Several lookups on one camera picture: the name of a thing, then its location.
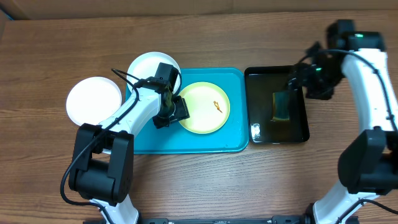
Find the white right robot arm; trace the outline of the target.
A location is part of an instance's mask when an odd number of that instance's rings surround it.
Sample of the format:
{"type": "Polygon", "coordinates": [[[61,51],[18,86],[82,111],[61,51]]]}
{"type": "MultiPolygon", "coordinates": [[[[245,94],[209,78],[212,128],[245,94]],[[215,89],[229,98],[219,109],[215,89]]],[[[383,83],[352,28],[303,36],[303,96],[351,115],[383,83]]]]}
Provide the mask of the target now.
{"type": "Polygon", "coordinates": [[[357,223],[354,213],[397,188],[397,99],[379,32],[358,31],[339,19],[326,30],[327,47],[311,46],[287,80],[307,98],[329,100],[347,79],[358,113],[358,137],[338,160],[338,181],[311,204],[302,223],[357,223]]]}

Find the white plate with stain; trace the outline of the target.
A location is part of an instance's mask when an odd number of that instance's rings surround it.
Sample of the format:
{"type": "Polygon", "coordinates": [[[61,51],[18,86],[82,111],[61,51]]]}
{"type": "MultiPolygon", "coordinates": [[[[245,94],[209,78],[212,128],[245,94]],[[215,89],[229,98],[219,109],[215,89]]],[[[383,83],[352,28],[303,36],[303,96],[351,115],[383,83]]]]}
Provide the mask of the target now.
{"type": "Polygon", "coordinates": [[[121,90],[105,77],[90,77],[77,83],[66,100],[68,117],[78,126],[99,124],[121,106],[121,90]]]}

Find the green yellow sponge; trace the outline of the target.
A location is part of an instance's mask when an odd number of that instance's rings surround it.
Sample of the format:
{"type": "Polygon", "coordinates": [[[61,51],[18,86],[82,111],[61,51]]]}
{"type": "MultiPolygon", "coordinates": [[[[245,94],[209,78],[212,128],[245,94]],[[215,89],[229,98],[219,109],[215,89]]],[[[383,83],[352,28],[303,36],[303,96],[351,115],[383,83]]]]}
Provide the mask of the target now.
{"type": "Polygon", "coordinates": [[[288,91],[278,91],[272,94],[272,119],[274,121],[290,119],[289,101],[288,91]]]}

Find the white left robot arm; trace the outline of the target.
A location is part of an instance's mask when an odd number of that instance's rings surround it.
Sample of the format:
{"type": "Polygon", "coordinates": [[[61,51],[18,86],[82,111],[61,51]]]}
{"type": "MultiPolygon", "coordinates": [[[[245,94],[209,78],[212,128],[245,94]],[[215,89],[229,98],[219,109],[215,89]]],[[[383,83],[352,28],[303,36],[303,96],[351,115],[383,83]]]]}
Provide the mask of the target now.
{"type": "Polygon", "coordinates": [[[70,205],[98,208],[101,223],[137,223],[129,189],[134,162],[134,139],[148,121],[157,129],[189,118],[178,95],[180,70],[159,63],[153,76],[130,84],[133,95],[101,124],[82,124],[75,139],[71,164],[60,184],[60,195],[70,205]]]}

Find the yellow plate with stain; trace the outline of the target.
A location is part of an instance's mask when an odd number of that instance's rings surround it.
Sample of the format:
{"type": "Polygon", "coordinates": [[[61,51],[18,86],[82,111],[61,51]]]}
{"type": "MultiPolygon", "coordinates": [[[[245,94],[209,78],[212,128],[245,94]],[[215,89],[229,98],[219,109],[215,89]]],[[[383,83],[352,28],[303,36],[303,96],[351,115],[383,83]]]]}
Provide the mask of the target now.
{"type": "Polygon", "coordinates": [[[210,134],[219,130],[228,120],[231,106],[227,94],[209,82],[186,86],[180,96],[185,100],[190,117],[179,121],[195,134],[210,134]]]}

